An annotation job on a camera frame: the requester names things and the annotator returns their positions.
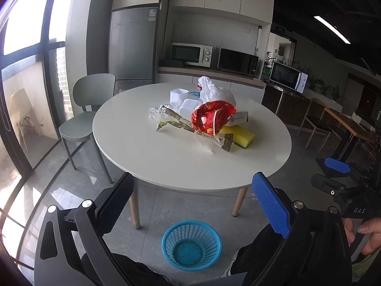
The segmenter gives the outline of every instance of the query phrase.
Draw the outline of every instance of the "round white table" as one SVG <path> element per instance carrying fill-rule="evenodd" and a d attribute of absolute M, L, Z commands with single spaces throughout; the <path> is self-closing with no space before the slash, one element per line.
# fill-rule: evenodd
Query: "round white table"
<path fill-rule="evenodd" d="M 197 91 L 195 84 L 162 83 L 114 96 L 94 117 L 95 140 L 111 162 L 148 183 L 191 192 L 240 189 L 233 210 L 236 216 L 253 175 L 261 171 L 268 177 L 287 161 L 290 134 L 269 109 L 238 95 L 234 96 L 237 111 L 248 111 L 246 128 L 255 134 L 245 149 L 233 144 L 226 152 L 216 145 L 211 152 L 197 135 L 171 125 L 156 132 L 160 119 L 149 118 L 148 109 L 168 104 L 170 90 L 176 88 Z M 136 183 L 130 204 L 134 227 L 139 228 Z"/>

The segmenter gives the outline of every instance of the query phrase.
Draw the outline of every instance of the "yellow sponge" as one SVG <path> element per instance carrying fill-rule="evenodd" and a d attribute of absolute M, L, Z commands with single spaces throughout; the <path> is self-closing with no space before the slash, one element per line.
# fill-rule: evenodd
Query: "yellow sponge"
<path fill-rule="evenodd" d="M 253 142 L 255 134 L 252 132 L 242 128 L 239 125 L 235 126 L 225 126 L 221 129 L 221 133 L 233 133 L 233 142 L 238 144 L 239 146 L 242 146 L 243 148 L 246 148 L 249 146 L 251 142 Z"/>

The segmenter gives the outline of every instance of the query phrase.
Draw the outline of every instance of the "blue plastic basket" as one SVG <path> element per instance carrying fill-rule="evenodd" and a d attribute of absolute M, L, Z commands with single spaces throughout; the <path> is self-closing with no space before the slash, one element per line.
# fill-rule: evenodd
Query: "blue plastic basket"
<path fill-rule="evenodd" d="M 186 220 L 165 232 L 161 249 L 172 266 L 184 271 L 199 271 L 217 261 L 222 242 L 217 231 L 208 224 Z"/>

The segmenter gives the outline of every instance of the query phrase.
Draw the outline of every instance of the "human hand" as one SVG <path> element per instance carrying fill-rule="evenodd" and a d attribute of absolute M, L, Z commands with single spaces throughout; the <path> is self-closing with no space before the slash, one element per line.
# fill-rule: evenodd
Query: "human hand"
<path fill-rule="evenodd" d="M 356 235 L 353 232 L 353 221 L 350 218 L 345 218 L 344 221 L 344 229 L 347 235 L 348 244 L 351 246 L 353 241 L 355 240 Z M 369 241 L 364 246 L 361 253 L 363 255 L 369 255 L 375 250 L 377 250 L 381 246 L 381 218 L 375 217 L 373 219 L 369 219 L 358 229 L 359 233 L 367 234 L 371 233 Z"/>

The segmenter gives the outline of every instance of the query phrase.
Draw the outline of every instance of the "blue gripper pad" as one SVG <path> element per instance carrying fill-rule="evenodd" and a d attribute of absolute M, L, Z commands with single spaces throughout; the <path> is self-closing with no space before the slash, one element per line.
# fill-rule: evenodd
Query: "blue gripper pad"
<path fill-rule="evenodd" d="M 349 165 L 345 162 L 341 162 L 339 160 L 333 159 L 333 158 L 327 158 L 325 159 L 324 164 L 331 169 L 334 169 L 341 173 L 349 173 L 351 171 L 351 168 Z"/>
<path fill-rule="evenodd" d="M 290 215 L 280 201 L 272 185 L 262 172 L 258 172 L 253 176 L 251 187 L 255 196 L 261 204 L 267 219 L 270 221 L 274 232 L 280 233 L 286 238 L 290 232 Z"/>

